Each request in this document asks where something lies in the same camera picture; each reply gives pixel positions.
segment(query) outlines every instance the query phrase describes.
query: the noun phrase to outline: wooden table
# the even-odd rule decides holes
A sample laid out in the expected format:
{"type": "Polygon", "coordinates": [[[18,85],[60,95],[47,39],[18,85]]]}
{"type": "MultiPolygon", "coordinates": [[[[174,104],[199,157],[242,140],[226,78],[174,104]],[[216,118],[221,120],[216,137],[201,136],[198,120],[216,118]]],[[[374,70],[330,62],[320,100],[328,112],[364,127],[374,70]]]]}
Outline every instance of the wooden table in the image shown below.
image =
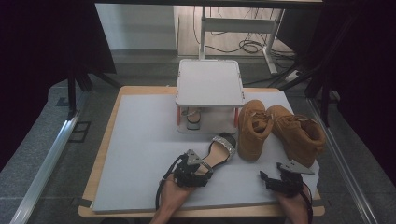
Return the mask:
{"type": "MultiPolygon", "coordinates": [[[[271,92],[278,89],[267,88],[244,88],[245,92],[271,92]]],[[[173,94],[176,95],[176,87],[151,87],[151,86],[126,86],[120,89],[113,111],[108,121],[106,131],[99,147],[90,178],[85,188],[82,199],[93,202],[98,189],[100,177],[106,159],[110,137],[120,106],[122,95],[134,94],[173,94]]],[[[325,212],[318,191],[314,197],[314,216],[322,216],[325,212]]],[[[117,214],[96,214],[90,207],[80,206],[78,213],[82,217],[152,217],[154,212],[130,212],[117,214]]],[[[283,217],[284,213],[278,203],[254,206],[240,206],[232,208],[211,208],[177,211],[174,217],[283,217]]]]}

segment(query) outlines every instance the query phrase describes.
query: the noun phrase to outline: small object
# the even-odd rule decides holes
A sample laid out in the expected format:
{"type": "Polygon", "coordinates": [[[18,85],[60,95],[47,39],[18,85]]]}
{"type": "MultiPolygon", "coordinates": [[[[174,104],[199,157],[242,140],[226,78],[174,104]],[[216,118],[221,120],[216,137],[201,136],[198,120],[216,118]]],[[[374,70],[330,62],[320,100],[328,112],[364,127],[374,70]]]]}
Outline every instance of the small object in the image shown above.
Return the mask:
{"type": "Polygon", "coordinates": [[[188,107],[182,115],[187,117],[188,130],[199,130],[201,128],[201,109],[199,107],[188,107]]]}

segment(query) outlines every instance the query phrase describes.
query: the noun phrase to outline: human arm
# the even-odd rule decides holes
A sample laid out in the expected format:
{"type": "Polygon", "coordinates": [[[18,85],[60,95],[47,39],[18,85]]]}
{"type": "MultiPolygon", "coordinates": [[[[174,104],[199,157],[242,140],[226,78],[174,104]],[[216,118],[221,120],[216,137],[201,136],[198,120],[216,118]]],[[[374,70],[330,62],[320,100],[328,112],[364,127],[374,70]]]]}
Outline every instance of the human arm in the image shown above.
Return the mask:
{"type": "Polygon", "coordinates": [[[195,188],[181,188],[175,183],[173,174],[170,174],[163,185],[161,191],[161,204],[154,214],[150,224],[164,224],[178,208],[186,202],[195,188]]]}
{"type": "MultiPolygon", "coordinates": [[[[303,193],[309,198],[309,189],[304,185],[303,193]]],[[[290,219],[293,224],[307,224],[308,212],[307,204],[300,194],[294,197],[286,197],[286,195],[275,192],[275,196],[279,200],[280,206],[284,211],[286,217],[290,219]]]]}

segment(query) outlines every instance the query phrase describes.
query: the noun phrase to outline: brown boot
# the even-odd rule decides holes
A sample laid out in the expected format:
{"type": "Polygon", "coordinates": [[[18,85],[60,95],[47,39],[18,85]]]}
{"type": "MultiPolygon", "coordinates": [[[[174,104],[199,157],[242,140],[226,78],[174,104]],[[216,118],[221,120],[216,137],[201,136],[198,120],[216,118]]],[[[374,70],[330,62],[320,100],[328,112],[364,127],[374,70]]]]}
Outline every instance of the brown boot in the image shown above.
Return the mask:
{"type": "Polygon", "coordinates": [[[292,115],[282,105],[267,109],[274,120],[273,134],[283,143],[289,160],[311,167],[324,151],[326,136],[319,124],[301,115],[292,115]]]}
{"type": "Polygon", "coordinates": [[[273,124],[261,101],[251,100],[242,107],[238,118],[238,154],[242,159],[256,161],[260,157],[273,124]]]}

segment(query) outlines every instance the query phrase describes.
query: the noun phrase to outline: black curtain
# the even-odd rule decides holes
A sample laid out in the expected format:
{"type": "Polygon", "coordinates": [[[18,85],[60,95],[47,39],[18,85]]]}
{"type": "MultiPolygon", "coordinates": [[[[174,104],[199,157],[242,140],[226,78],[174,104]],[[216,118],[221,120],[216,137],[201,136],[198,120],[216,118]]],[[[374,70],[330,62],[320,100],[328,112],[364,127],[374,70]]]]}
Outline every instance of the black curtain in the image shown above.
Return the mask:
{"type": "Polygon", "coordinates": [[[337,51],[332,88],[339,111],[396,186],[395,12],[393,1],[367,1],[337,51]]]}
{"type": "Polygon", "coordinates": [[[0,168],[7,164],[48,100],[50,87],[83,73],[116,73],[90,1],[0,3],[0,168]]]}

